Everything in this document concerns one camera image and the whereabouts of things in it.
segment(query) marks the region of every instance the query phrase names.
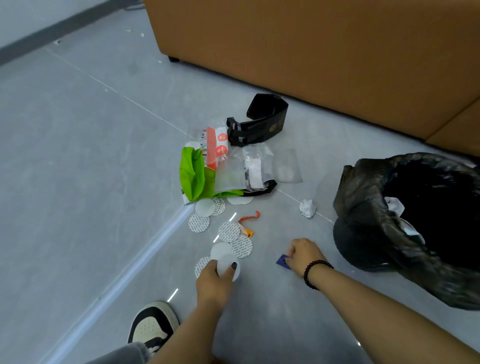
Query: jeans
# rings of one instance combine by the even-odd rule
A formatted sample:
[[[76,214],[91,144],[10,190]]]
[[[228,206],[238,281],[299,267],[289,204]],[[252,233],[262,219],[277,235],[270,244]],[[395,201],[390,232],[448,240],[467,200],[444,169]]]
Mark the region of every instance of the jeans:
[[[132,342],[86,364],[146,364],[150,352],[142,342]]]

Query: sneaker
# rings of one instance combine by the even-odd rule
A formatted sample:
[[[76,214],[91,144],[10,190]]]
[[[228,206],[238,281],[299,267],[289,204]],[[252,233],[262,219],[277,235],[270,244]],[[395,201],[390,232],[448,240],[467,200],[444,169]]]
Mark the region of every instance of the sneaker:
[[[144,343],[153,356],[179,326],[179,320],[168,303],[156,301],[137,313],[128,336],[128,343],[137,341]]]

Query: brown leather panel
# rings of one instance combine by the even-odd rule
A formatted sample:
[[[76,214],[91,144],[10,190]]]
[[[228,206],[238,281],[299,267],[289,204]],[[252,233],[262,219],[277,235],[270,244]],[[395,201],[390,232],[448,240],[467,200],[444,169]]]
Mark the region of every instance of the brown leather panel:
[[[480,157],[480,99],[428,138],[427,143]]]
[[[164,54],[420,138],[480,96],[478,0],[144,3]]]

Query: floor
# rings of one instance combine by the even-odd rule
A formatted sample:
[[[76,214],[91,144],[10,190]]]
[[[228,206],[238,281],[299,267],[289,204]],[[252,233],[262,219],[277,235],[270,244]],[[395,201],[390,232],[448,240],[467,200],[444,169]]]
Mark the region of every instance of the floor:
[[[0,68],[6,363],[91,360],[124,344],[135,313],[176,289],[170,303],[185,319],[195,307],[195,263],[209,255],[218,226],[255,210],[262,215],[248,223],[254,249],[241,261],[220,321],[218,356],[232,363],[369,362],[328,301],[275,264],[300,236],[315,240],[336,269],[480,350],[480,313],[450,308],[398,274],[358,271],[335,248],[331,206],[343,166],[436,151],[418,140],[286,97],[284,130],[269,145],[296,150],[303,183],[281,183],[249,205],[227,203],[206,232],[188,229],[181,147],[206,125],[242,120],[259,91],[169,63],[145,11],[117,12]],[[304,198],[318,206],[312,219],[299,213]]]

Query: person's left hand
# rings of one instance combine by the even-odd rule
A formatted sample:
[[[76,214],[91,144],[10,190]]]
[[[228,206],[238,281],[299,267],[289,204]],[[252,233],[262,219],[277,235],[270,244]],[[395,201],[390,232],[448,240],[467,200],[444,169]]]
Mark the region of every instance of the person's left hand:
[[[216,260],[208,262],[197,279],[195,284],[197,287],[197,305],[204,302],[216,303],[223,310],[233,290],[232,279],[237,266],[234,263],[235,269],[229,267],[225,274],[219,277],[216,272],[216,264]]]

